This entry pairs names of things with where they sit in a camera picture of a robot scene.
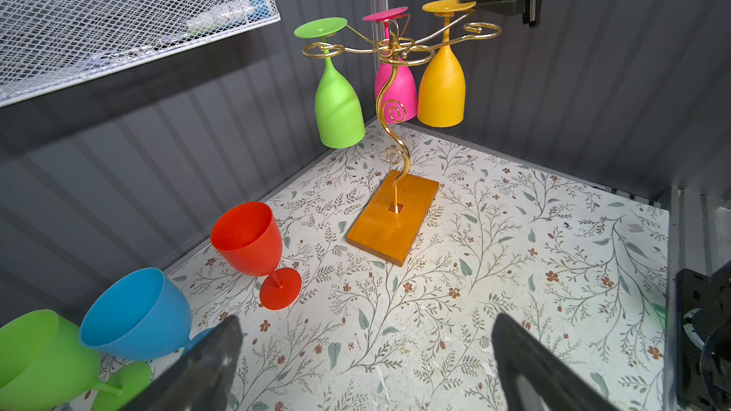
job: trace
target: white mesh shelf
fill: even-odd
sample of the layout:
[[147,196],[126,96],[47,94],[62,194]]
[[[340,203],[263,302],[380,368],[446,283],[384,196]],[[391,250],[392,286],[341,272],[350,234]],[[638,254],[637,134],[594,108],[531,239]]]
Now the white mesh shelf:
[[0,106],[277,21],[274,0],[0,0]]

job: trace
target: wooden base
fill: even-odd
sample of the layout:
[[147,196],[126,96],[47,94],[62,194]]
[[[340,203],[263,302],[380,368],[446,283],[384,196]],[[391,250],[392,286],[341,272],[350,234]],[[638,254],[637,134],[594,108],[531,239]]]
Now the wooden base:
[[403,266],[416,240],[439,183],[407,175],[398,183],[399,213],[393,210],[393,181],[400,172],[391,170],[347,236],[348,243],[377,257]]

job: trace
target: gold metal stand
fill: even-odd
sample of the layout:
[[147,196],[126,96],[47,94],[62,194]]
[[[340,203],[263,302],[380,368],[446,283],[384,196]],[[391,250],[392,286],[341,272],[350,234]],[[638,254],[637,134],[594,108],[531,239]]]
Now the gold metal stand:
[[[468,35],[463,35],[459,38],[444,41],[433,46],[422,44],[443,32],[449,32],[452,26],[464,20],[472,13],[472,10],[466,11],[465,14],[448,25],[445,25],[442,29],[418,41],[403,37],[409,21],[404,26],[404,32],[400,33],[398,23],[395,19],[392,19],[388,22],[389,35],[381,41],[372,41],[361,35],[361,33],[357,32],[351,26],[348,26],[349,29],[372,44],[373,49],[352,49],[343,45],[315,42],[307,45],[302,50],[302,53],[306,57],[315,58],[333,57],[343,52],[359,54],[375,53],[380,61],[391,65],[391,76],[381,88],[376,99],[376,115],[384,132],[396,142],[396,144],[386,149],[386,159],[391,165],[397,165],[403,160],[404,168],[401,171],[391,170],[389,172],[381,183],[381,186],[370,199],[369,204],[363,209],[358,220],[351,227],[347,241],[364,251],[388,260],[391,263],[395,263],[398,266],[402,266],[407,259],[411,245],[414,244],[421,224],[424,222],[426,213],[431,206],[431,202],[434,200],[436,191],[439,189],[439,183],[409,174],[411,170],[411,153],[404,140],[386,123],[383,97],[396,80],[399,66],[422,65],[429,62],[436,54],[435,50],[442,46],[467,40],[495,38],[502,33],[502,29],[495,24],[471,22],[463,26],[465,31],[470,32]],[[493,32],[483,34],[484,29],[491,29]],[[315,48],[319,49],[320,52],[311,53],[310,50]],[[412,51],[426,52],[428,54],[422,59],[407,60]],[[393,104],[388,109],[390,119],[394,123],[400,122],[394,118],[394,113],[396,112],[398,113],[397,117],[403,121],[403,118],[406,117],[406,108],[401,102],[395,99],[388,100],[386,105],[391,103]]]

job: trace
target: floral tablecloth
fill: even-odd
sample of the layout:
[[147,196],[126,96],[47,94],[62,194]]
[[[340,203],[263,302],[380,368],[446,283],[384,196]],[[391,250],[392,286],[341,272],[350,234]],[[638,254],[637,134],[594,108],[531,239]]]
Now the floral tablecloth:
[[[238,315],[232,409],[505,409],[490,343],[507,312],[622,409],[661,409],[668,214],[581,182],[396,127],[440,182],[402,268],[345,242],[389,171],[372,124],[269,200],[302,293],[262,308],[254,279],[206,247],[170,278],[194,333]],[[151,362],[159,375],[180,353]],[[105,358],[102,376],[121,362]],[[77,398],[67,405],[87,409]]]

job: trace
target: red wine glass base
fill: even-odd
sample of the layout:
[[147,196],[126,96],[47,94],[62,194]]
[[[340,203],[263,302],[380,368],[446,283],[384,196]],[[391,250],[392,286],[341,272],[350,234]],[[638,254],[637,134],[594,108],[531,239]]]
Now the red wine glass base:
[[279,269],[276,277],[281,282],[278,288],[272,275],[264,280],[259,297],[267,309],[282,309],[291,305],[302,290],[302,277],[295,269]]

